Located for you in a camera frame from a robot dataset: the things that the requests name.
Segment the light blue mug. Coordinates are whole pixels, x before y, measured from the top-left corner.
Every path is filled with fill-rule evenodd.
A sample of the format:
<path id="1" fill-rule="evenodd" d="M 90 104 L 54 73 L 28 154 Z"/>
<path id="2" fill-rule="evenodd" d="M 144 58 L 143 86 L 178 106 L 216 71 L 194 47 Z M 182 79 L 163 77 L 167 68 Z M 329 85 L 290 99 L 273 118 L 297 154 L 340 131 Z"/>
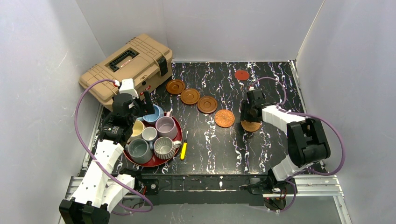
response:
<path id="1" fill-rule="evenodd" d="M 154 107 L 154 113 L 153 114 L 144 115 L 142 117 L 142 119 L 145 122 L 147 122 L 147 123 L 149 123 L 151 125 L 154 125 L 158 121 L 158 119 L 160 119 L 161 117 L 164 116 L 164 110 L 161 107 L 159 107 L 157 105 L 153 105 L 153 107 Z"/>

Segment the woven rattan coaster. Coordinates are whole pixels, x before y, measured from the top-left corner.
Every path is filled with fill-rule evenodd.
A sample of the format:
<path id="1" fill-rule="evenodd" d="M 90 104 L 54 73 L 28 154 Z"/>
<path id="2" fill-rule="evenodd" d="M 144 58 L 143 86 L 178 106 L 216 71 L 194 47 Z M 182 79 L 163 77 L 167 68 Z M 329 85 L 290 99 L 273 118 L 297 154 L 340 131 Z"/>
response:
<path id="1" fill-rule="evenodd" d="M 218 126 L 228 128 L 234 124 L 235 116 L 232 111 L 219 110 L 215 113 L 214 120 Z"/>
<path id="2" fill-rule="evenodd" d="M 261 128 L 260 122 L 241 121 L 242 128 L 247 132 L 256 132 Z"/>

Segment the red apple coaster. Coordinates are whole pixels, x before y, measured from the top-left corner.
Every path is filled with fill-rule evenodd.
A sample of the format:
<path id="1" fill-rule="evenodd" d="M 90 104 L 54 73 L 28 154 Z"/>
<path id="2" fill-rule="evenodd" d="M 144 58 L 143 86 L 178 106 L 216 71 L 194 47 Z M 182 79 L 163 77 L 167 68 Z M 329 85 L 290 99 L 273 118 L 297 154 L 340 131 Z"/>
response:
<path id="1" fill-rule="evenodd" d="M 250 78 L 250 74 L 249 72 L 245 71 L 245 70 L 237 70 L 234 73 L 234 76 L 237 80 L 240 81 L 245 81 L 248 80 Z"/>

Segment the dark grey mug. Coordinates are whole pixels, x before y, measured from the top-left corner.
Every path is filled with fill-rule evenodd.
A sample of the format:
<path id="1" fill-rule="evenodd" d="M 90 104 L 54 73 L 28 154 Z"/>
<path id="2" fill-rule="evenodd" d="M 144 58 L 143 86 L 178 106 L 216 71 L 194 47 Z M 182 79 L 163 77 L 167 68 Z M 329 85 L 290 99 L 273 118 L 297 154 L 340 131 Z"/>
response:
<path id="1" fill-rule="evenodd" d="M 153 152 L 150 149 L 149 143 L 144 139 L 135 139 L 126 146 L 132 160 L 137 164 L 144 164 L 151 160 Z"/>

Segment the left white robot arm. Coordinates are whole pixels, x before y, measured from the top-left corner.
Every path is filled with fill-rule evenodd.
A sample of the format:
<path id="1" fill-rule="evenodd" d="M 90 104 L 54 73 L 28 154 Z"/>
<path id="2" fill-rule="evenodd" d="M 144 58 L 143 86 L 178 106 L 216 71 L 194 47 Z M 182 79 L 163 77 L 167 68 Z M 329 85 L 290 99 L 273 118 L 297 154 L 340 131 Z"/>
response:
<path id="1" fill-rule="evenodd" d="M 123 146 L 111 140 L 98 143 L 95 153 L 88 149 L 80 136 L 78 123 L 74 122 L 80 143 L 91 156 L 92 162 L 82 182 L 69 200 L 62 200 L 59 205 L 62 224 L 107 224 L 110 214 L 117 204 L 122 204 L 123 197 L 131 192 L 139 196 L 153 209 L 153 203 L 143 194 L 134 190 L 134 178 L 127 174 L 114 177 L 111 175 Z"/>

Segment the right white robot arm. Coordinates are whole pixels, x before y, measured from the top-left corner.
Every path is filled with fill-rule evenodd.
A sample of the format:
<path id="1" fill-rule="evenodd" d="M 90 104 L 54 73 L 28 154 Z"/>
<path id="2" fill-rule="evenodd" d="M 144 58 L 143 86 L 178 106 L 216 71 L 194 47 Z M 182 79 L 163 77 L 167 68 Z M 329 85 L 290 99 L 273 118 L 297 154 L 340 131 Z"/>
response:
<path id="1" fill-rule="evenodd" d="M 248 185 L 249 190 L 282 188 L 286 180 L 310 165 L 327 159 L 330 147 L 319 119 L 306 118 L 281 111 L 268 103 L 261 90 L 250 88 L 241 102 L 241 121 L 271 124 L 287 137 L 287 156 L 272 167 L 265 179 Z"/>

